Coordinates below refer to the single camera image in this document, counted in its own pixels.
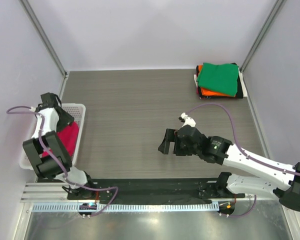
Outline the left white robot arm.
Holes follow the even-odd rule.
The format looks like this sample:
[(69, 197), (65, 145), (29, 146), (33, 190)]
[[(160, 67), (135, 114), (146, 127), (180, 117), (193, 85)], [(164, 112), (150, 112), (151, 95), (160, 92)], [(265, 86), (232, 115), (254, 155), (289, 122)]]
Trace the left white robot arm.
[(74, 117), (60, 106), (25, 107), (26, 114), (35, 115), (32, 137), (22, 143), (23, 150), (39, 179), (55, 179), (69, 184), (65, 190), (90, 200), (97, 192), (91, 177), (73, 165), (72, 154), (59, 133), (70, 130), (70, 143), (76, 145), (79, 127)]

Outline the pink t shirt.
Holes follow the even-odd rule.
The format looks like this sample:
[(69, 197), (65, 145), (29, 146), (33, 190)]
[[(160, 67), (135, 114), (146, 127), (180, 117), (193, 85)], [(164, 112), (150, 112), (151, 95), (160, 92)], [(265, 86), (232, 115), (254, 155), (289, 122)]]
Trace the pink t shirt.
[[(51, 133), (47, 132), (45, 135), (42, 136), (42, 140), (44, 145), (49, 149), (49, 151), (53, 153), (53, 150), (50, 148), (50, 145), (46, 140), (46, 137), (48, 137), (49, 135), (51, 135)], [(59, 137), (61, 143), (65, 147), (68, 155), (72, 157), (76, 149), (77, 138), (79, 135), (78, 124), (74, 121), (71, 125), (67, 126), (62, 131), (57, 131), (56, 135)], [(48, 152), (42, 149), (42, 152), (39, 153), (39, 156), (41, 158), (44, 158), (50, 155), (48, 154)]]

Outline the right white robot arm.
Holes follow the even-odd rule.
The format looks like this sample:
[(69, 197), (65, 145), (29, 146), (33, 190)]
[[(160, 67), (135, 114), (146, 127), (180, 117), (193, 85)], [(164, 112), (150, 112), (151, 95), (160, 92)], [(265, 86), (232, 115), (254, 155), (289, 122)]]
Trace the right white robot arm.
[(300, 162), (291, 165), (270, 160), (239, 148), (220, 136), (205, 136), (197, 128), (185, 125), (166, 129), (158, 151), (169, 153), (174, 143), (176, 156), (197, 156), (201, 160), (243, 170), (250, 177), (221, 173), (215, 191), (221, 198), (230, 194), (257, 195), (278, 200), (288, 209), (300, 212)]

